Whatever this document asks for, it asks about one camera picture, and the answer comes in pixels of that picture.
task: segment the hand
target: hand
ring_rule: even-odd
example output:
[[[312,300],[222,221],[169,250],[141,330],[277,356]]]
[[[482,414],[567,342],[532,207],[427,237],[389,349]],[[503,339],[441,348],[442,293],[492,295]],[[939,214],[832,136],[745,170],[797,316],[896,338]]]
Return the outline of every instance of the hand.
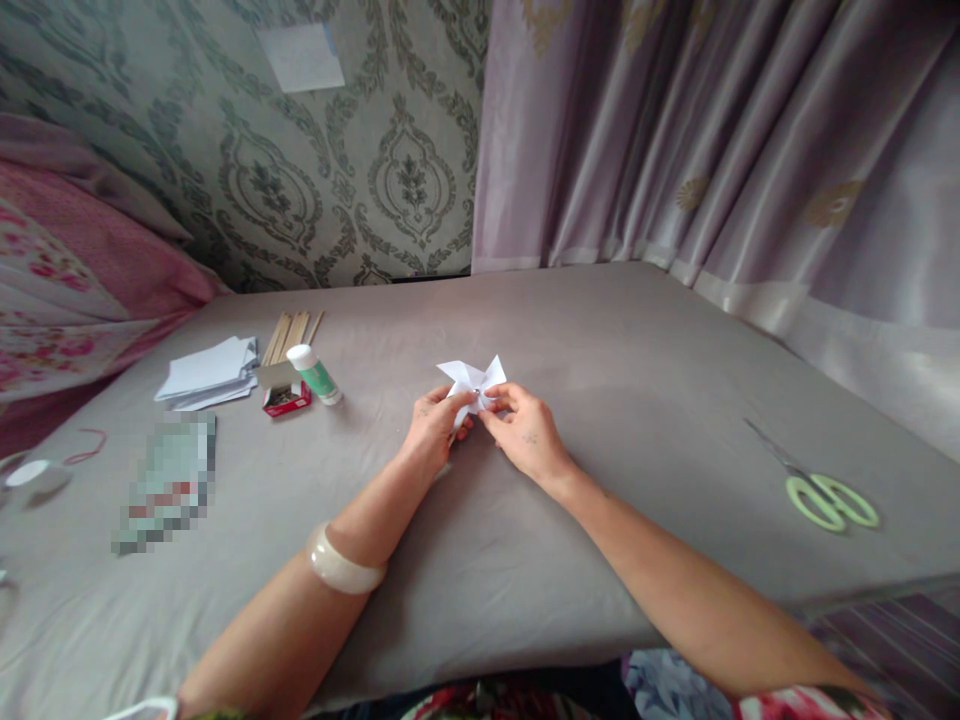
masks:
[[[438,387],[413,405],[413,420],[403,442],[400,455],[423,463],[431,479],[443,469],[450,457],[450,432],[457,412],[472,403],[476,396],[471,392],[447,397],[452,385]],[[473,427],[473,419],[467,415],[457,430],[457,440],[464,440]]]
[[[480,419],[510,462],[548,493],[555,480],[576,470],[553,422],[553,413],[540,398],[516,383],[503,383],[487,390],[496,402],[480,413]],[[501,420],[496,413],[509,411]]]

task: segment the green glue stick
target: green glue stick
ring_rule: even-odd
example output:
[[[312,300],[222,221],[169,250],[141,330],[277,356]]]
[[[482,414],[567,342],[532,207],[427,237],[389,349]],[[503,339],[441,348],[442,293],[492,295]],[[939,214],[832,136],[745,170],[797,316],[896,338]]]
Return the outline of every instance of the green glue stick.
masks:
[[[297,369],[300,377],[306,381],[324,405],[336,405],[343,400],[340,388],[330,377],[330,373],[320,359],[313,354],[313,349],[309,345],[294,345],[287,350],[287,360]]]

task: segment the forearm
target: forearm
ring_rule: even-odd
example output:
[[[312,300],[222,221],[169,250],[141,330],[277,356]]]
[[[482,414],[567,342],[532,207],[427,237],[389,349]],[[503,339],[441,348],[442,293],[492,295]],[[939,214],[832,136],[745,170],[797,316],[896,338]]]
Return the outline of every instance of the forearm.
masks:
[[[725,693],[745,697],[790,685],[868,692],[786,613],[586,475],[573,473],[558,487],[557,500],[650,621]]]
[[[331,544],[357,564],[385,564],[430,480],[416,457],[398,456],[330,523]],[[298,552],[240,612],[184,682],[180,717],[228,707],[259,720],[298,717],[368,598],[369,594],[330,589],[314,574],[306,552]]]

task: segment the wooden stick bundle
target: wooden stick bundle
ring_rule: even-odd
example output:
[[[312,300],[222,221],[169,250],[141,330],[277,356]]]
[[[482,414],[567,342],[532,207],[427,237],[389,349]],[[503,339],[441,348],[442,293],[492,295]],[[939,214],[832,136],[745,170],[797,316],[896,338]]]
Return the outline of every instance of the wooden stick bundle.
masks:
[[[294,345],[306,342],[308,345],[313,343],[313,338],[317,334],[317,328],[320,326],[320,320],[323,318],[323,310],[317,313],[316,322],[309,334],[307,326],[310,324],[309,312],[298,312],[293,317],[289,313],[280,315],[277,326],[270,337],[270,344],[267,345],[267,351],[263,354],[263,365],[276,365],[287,358],[287,350]]]

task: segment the mattress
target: mattress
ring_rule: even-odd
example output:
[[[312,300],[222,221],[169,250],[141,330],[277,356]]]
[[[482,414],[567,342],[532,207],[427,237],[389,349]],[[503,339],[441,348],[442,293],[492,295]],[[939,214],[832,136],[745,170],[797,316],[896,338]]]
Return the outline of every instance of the mattress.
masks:
[[[342,387],[271,420],[254,393],[216,408],[206,516],[116,557],[130,483],[164,418],[170,360],[237,335],[265,347],[283,311],[323,308],[315,348]],[[960,569],[960,467],[775,342],[650,265],[489,274],[224,297],[33,453],[105,431],[72,482],[0,509],[0,715],[98,718],[174,693],[256,591],[400,446],[447,360],[486,367],[553,408],[603,485],[787,607]],[[878,509],[879,532],[828,533],[784,490],[743,418]],[[660,642],[578,526],[479,428],[455,450],[318,696],[325,708],[448,679],[599,662]]]

